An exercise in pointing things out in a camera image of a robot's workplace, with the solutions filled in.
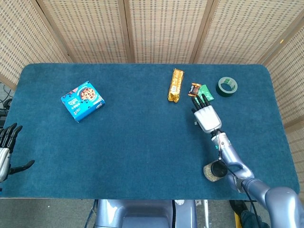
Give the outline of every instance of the floor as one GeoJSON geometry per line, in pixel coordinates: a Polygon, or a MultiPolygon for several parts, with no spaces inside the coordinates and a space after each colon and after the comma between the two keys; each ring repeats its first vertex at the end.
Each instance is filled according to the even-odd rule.
{"type": "MultiPolygon", "coordinates": [[[[0,100],[6,96],[0,84],[0,100]]],[[[92,205],[92,199],[0,199],[0,228],[83,228],[92,205]]],[[[267,211],[255,205],[262,220],[270,224],[267,211]]],[[[205,228],[203,205],[197,206],[197,218],[198,228],[205,228]]],[[[88,228],[94,226],[94,220],[95,215],[88,228]]],[[[235,218],[229,202],[209,200],[209,228],[233,227],[235,218]]]]}

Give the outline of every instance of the humanoid robot hand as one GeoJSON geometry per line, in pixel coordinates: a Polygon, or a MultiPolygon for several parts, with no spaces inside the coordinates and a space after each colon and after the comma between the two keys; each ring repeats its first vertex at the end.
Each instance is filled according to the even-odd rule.
{"type": "Polygon", "coordinates": [[[34,164],[34,160],[30,160],[26,165],[15,168],[10,167],[10,158],[13,153],[16,138],[21,131],[22,126],[17,127],[17,123],[6,129],[0,129],[0,182],[7,179],[8,175],[27,170],[34,164]]]}
{"type": "Polygon", "coordinates": [[[215,112],[213,107],[209,104],[208,99],[204,94],[201,95],[204,102],[200,98],[199,95],[196,95],[197,100],[192,97],[192,102],[195,105],[195,108],[192,108],[192,112],[194,113],[201,129],[205,133],[211,133],[214,130],[219,130],[222,126],[222,122],[215,112]]]}

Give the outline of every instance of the gold wrapper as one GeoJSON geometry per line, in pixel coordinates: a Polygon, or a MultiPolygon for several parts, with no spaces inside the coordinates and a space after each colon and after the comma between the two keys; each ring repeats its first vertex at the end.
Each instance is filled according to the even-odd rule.
{"type": "Polygon", "coordinates": [[[171,85],[168,93],[168,100],[178,102],[180,99],[181,82],[184,78],[184,72],[182,70],[174,69],[171,85]]]}

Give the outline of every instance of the shoe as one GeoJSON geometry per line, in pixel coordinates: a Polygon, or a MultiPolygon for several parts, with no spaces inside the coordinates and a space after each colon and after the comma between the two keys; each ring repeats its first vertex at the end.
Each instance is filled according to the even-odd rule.
{"type": "Polygon", "coordinates": [[[241,218],[241,214],[244,210],[248,210],[243,200],[229,200],[231,208],[241,218]]]}

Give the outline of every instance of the woven panel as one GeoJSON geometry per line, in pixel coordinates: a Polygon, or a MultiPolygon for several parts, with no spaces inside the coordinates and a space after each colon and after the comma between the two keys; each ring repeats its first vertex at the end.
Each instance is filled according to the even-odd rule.
{"type": "Polygon", "coordinates": [[[130,0],[135,62],[189,63],[206,0],[130,0]]]}
{"type": "Polygon", "coordinates": [[[0,3],[0,73],[16,85],[29,63],[67,62],[29,0],[0,3]]]}
{"type": "Polygon", "coordinates": [[[76,61],[127,62],[117,0],[40,2],[76,61]]]}
{"type": "Polygon", "coordinates": [[[219,0],[199,63],[257,63],[304,9],[302,0],[219,0]]]}
{"type": "Polygon", "coordinates": [[[287,138],[300,182],[300,197],[304,200],[304,128],[288,133],[287,138]]]}
{"type": "Polygon", "coordinates": [[[304,27],[267,64],[283,122],[304,116],[304,27]]]}

